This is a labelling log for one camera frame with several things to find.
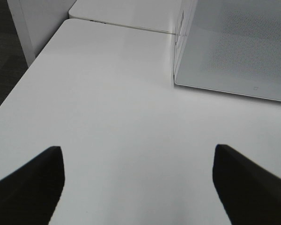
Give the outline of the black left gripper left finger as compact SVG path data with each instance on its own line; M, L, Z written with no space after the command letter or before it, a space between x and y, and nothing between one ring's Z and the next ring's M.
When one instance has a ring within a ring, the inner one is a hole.
M0 180L0 225L47 225L65 184L62 150L52 146Z

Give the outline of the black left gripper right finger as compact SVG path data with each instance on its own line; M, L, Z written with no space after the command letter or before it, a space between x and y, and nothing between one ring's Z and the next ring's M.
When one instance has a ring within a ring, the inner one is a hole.
M212 177L233 225L281 225L281 178L225 144L215 148Z

